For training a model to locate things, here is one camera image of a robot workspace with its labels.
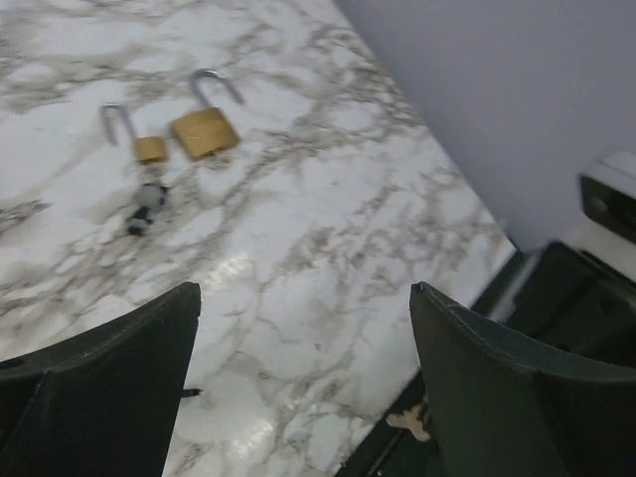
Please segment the small brass padlock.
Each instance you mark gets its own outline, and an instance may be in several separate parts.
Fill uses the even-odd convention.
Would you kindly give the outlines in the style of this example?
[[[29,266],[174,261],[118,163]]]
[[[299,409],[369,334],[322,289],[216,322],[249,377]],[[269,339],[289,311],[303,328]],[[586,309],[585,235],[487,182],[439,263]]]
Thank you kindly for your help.
[[[142,164],[159,163],[168,160],[166,141],[161,136],[139,137],[133,125],[127,108],[118,103],[106,103],[99,109],[100,118],[109,142],[117,144],[115,127],[113,125],[114,114],[121,119],[125,130],[131,139],[132,150],[135,159]]]

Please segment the large brass padlock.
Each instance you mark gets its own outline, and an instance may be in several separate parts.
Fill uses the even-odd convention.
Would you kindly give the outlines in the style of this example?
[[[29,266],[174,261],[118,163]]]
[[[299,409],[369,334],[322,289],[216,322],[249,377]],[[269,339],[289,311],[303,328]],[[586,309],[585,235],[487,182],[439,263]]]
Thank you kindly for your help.
[[[224,112],[213,106],[199,87],[203,78],[218,80],[230,92],[238,104],[244,104],[239,90],[224,75],[212,69],[199,69],[189,78],[191,93],[203,106],[202,109],[190,112],[170,123],[171,129],[193,160],[212,156],[223,150],[237,146],[240,137]]]

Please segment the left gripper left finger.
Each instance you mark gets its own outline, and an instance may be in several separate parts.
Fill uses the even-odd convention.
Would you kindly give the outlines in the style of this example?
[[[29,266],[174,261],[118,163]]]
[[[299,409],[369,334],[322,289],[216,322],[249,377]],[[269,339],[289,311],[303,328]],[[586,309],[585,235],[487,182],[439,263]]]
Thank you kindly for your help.
[[[201,313],[184,282],[98,327],[1,364],[4,476],[159,476]]]

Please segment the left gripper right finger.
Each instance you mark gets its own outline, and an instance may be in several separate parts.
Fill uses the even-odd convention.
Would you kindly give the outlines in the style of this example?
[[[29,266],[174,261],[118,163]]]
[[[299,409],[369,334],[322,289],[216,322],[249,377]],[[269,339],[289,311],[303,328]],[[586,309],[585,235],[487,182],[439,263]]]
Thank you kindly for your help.
[[[444,475],[634,475],[634,370],[541,343],[426,282],[409,311]]]

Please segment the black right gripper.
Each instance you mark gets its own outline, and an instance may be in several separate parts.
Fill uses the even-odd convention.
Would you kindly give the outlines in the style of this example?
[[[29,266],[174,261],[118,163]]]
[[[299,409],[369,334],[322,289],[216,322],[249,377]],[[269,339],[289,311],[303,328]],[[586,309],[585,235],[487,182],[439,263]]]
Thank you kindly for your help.
[[[635,282],[563,242],[514,252],[472,310],[554,348],[635,366]]]

